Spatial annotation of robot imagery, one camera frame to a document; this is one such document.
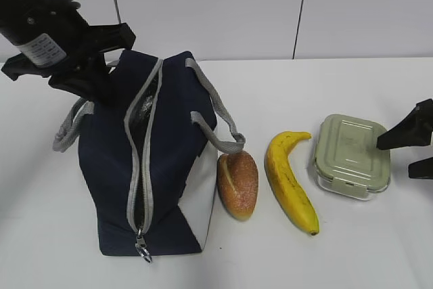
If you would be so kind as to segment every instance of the zipper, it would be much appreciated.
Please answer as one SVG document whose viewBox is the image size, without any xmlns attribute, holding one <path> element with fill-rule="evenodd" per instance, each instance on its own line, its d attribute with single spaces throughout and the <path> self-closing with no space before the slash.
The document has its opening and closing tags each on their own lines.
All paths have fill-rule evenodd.
<svg viewBox="0 0 433 289">
<path fill-rule="evenodd" d="M 146 262 L 152 263 L 153 258 L 149 251 L 147 250 L 147 244 L 144 240 L 141 228 L 138 229 L 137 232 L 137 243 L 135 244 L 135 249 L 140 254 L 140 256 L 145 259 Z"/>
<path fill-rule="evenodd" d="M 157 80 L 156 90 L 152 83 Z M 147 81 L 136 95 L 135 99 L 131 102 L 125 116 L 125 131 L 132 147 L 133 152 L 133 172 L 131 175 L 131 184 L 128 196 L 127 206 L 127 219 L 129 225 L 136 234 L 135 248 L 139 255 L 143 257 L 148 263 L 152 262 L 152 256 L 147 249 L 145 242 L 145 233 L 149 230 L 153 217 L 153 195 L 152 183 L 150 181 L 150 136 L 152 133 L 153 119 L 156 110 L 156 102 L 158 100 L 159 90 L 162 85 L 162 60 L 158 60 L 154 69 L 151 71 Z M 144 139 L 139 138 L 137 143 L 143 144 L 141 149 L 141 157 L 139 155 L 139 148 L 136 146 L 135 139 L 131 129 L 139 130 L 138 134 L 143 130 L 143 119 L 147 118 L 147 127 L 144 134 Z M 142 191 L 139 194 L 138 188 L 141 186 Z M 137 206 L 137 201 L 141 201 L 142 205 Z"/>
</svg>

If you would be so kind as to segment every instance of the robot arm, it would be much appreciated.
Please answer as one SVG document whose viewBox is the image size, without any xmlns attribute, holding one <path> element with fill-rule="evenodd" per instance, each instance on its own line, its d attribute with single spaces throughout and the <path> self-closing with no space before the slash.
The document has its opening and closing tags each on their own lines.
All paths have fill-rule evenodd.
<svg viewBox="0 0 433 289">
<path fill-rule="evenodd" d="M 89 26 L 74 0 L 0 0 L 0 8 L 0 33 L 21 51 L 2 68 L 10 79 L 37 74 L 53 88 L 114 101 L 104 53 L 132 48 L 127 24 Z"/>
</svg>

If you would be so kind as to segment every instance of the navy blue lunch bag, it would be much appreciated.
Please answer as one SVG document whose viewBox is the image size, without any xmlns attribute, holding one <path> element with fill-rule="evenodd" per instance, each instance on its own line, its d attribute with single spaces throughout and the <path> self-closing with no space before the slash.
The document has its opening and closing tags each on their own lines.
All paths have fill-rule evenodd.
<svg viewBox="0 0 433 289">
<path fill-rule="evenodd" d="M 110 73 L 114 105 L 80 99 L 53 148 L 79 136 L 81 171 L 97 212 L 104 255 L 202 252 L 217 179 L 217 150 L 245 139 L 190 52 L 160 60 L 124 51 Z M 214 134 L 217 113 L 235 142 Z"/>
</svg>

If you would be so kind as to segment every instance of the black clamp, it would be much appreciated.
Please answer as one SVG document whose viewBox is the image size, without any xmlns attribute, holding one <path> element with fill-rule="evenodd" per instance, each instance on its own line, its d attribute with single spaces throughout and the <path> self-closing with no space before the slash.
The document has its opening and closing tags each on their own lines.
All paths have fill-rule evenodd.
<svg viewBox="0 0 433 289">
<path fill-rule="evenodd" d="M 8 59 L 1 69 L 11 80 L 24 74 L 51 77 L 53 88 L 92 102 L 115 101 L 104 54 L 132 48 L 135 35 L 127 24 L 89 26 L 73 0 L 0 3 L 5 9 L 0 11 L 0 34 L 23 53 Z"/>
<path fill-rule="evenodd" d="M 378 137 L 378 149 L 429 146 L 433 132 L 433 100 L 420 102 L 394 128 Z M 411 179 L 433 179 L 433 157 L 409 165 Z"/>
</svg>

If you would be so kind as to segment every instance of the gray zipper trim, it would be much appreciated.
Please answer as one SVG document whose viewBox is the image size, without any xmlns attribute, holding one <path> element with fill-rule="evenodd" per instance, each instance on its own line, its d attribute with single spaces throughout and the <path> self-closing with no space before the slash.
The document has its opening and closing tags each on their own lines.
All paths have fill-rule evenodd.
<svg viewBox="0 0 433 289">
<path fill-rule="evenodd" d="M 158 88 L 156 89 L 154 105 L 150 111 L 149 123 L 147 124 L 146 136 L 143 146 L 143 160 L 141 162 L 141 171 L 143 175 L 143 202 L 144 202 L 144 220 L 143 233 L 146 234 L 152 224 L 154 216 L 154 196 L 152 192 L 152 180 L 150 179 L 150 138 L 152 136 L 152 127 L 154 125 L 155 111 L 158 103 L 158 96 L 162 86 L 162 64 L 158 69 Z"/>
<path fill-rule="evenodd" d="M 128 219 L 129 225 L 131 226 L 131 228 L 136 233 L 139 231 L 139 229 L 136 226 L 135 220 L 134 220 L 135 198 L 137 195 L 137 188 L 138 188 L 138 182 L 139 182 L 139 172 L 140 172 L 141 164 L 139 162 L 139 155 L 138 155 L 137 147 L 135 147 L 133 137 L 131 135 L 131 130 L 129 129 L 129 122 L 131 120 L 131 115 L 132 115 L 132 112 L 134 110 L 134 107 L 137 105 L 140 98 L 143 96 L 144 92 L 149 87 L 151 81 L 155 78 L 156 74 L 159 72 L 161 67 L 162 67 L 162 60 L 158 60 L 155 64 L 154 68 L 150 72 L 150 75 L 147 78 L 147 81 L 144 83 L 143 87 L 140 89 L 138 94 L 135 96 L 134 100 L 131 102 L 131 105 L 128 107 L 127 113 L 125 114 L 125 117 L 124 117 L 124 129 L 125 129 L 129 143 L 130 143 L 131 148 L 132 148 L 132 160 L 133 160 L 133 170 L 131 173 L 131 182 L 130 182 L 130 186 L 129 186 L 128 203 L 127 203 L 127 219 Z M 155 96 L 152 111 L 154 111 L 154 106 L 155 106 L 156 99 L 157 99 L 157 96 L 159 93 L 159 87 L 160 87 L 160 81 L 158 82 L 158 90 L 157 90 L 157 93 Z M 149 133 L 148 131 L 149 131 L 149 125 L 147 126 L 146 137 L 147 137 L 147 134 Z"/>
</svg>

